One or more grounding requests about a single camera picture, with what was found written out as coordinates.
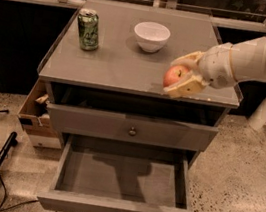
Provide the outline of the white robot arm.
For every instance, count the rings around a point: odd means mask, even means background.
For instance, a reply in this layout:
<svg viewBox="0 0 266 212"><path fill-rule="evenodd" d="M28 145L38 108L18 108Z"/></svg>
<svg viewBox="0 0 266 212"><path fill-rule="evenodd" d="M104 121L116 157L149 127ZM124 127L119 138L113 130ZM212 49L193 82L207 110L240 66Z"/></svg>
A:
<svg viewBox="0 0 266 212"><path fill-rule="evenodd" d="M266 83L266 37L186 54L172 65L189 70L177 82L164 87L166 94L173 98L200 93L208 86L224 89L252 80Z"/></svg>

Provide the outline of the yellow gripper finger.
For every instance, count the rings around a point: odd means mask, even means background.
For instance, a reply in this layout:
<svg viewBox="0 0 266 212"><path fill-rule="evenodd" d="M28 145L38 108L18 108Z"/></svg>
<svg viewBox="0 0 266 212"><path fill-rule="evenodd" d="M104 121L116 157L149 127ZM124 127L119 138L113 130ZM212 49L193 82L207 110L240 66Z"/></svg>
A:
<svg viewBox="0 0 266 212"><path fill-rule="evenodd" d="M208 85L202 76L194 75L192 72L188 71L184 77L182 77L178 82L167 87L163 87L163 90L168 94L168 96L173 98L187 97L190 94L196 94L203 91Z"/></svg>
<svg viewBox="0 0 266 212"><path fill-rule="evenodd" d="M177 59L174 59L171 63L171 66L186 66L189 70L196 71L199 69L199 60L202 58L204 52L197 51L181 56Z"/></svg>

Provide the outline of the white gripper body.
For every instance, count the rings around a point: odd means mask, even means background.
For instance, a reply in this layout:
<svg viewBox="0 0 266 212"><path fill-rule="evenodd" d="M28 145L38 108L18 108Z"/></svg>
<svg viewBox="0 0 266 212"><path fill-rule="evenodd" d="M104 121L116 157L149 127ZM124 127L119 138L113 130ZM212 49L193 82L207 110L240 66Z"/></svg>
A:
<svg viewBox="0 0 266 212"><path fill-rule="evenodd" d="M199 60L199 71L212 88L223 89L236 85L230 64L232 47L232 43L213 46Z"/></svg>

